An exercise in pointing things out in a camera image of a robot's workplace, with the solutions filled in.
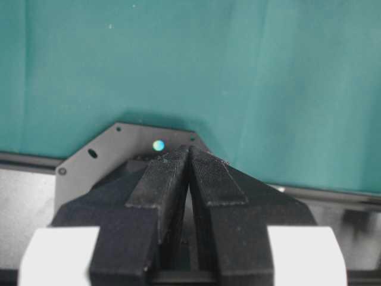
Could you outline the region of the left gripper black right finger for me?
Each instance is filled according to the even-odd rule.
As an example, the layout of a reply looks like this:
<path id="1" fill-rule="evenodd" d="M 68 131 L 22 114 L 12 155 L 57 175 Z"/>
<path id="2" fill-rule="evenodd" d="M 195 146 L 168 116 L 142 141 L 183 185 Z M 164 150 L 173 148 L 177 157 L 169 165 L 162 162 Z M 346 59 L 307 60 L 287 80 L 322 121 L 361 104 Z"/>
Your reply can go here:
<path id="1" fill-rule="evenodd" d="M 267 227 L 316 225 L 308 206 L 197 147 L 188 165 L 200 268 L 218 282 L 273 282 Z"/>

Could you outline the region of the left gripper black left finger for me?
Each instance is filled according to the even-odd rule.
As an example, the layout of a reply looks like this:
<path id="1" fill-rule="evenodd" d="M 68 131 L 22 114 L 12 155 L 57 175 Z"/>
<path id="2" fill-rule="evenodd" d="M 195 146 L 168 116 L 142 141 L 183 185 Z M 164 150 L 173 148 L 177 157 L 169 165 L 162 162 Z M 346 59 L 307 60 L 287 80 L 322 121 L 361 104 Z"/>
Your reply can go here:
<path id="1" fill-rule="evenodd" d="M 91 282 L 145 282 L 153 265 L 171 265 L 181 239 L 188 155 L 182 146 L 134 172 L 119 167 L 59 208 L 54 227 L 99 228 Z"/>

